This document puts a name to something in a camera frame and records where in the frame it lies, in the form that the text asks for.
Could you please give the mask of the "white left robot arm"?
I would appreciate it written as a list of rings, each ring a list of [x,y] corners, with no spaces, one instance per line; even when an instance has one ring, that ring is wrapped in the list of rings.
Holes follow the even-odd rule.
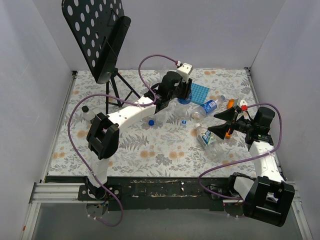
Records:
[[[88,141],[90,175],[89,194],[95,200],[106,196],[107,170],[109,158],[119,147],[120,133],[143,118],[150,117],[165,109],[169,102],[175,98],[186,100],[191,93],[193,80],[190,78],[192,68],[168,71],[156,88],[155,95],[150,91],[144,94],[135,103],[138,106],[127,106],[117,112],[95,116],[89,133]]]

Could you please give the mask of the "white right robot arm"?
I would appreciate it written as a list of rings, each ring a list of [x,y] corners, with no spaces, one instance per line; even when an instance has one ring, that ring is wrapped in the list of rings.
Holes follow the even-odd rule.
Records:
[[[226,192],[232,199],[242,198],[243,214],[246,217],[282,227],[295,196],[295,189],[279,173],[274,156],[275,147],[269,131],[276,114],[272,109],[261,106],[253,119],[240,116],[247,109],[245,105],[233,106],[217,113],[214,117],[225,123],[208,128],[221,139],[233,131],[245,134],[245,143],[255,167],[255,177],[242,173],[231,175]]]

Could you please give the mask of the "plain blue bottle cap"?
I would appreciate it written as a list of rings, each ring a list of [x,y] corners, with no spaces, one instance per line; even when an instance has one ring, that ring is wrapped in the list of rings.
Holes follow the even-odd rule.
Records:
[[[153,120],[149,120],[149,121],[148,121],[148,124],[149,124],[150,126],[153,126],[153,125],[155,124],[155,122],[154,122]]]

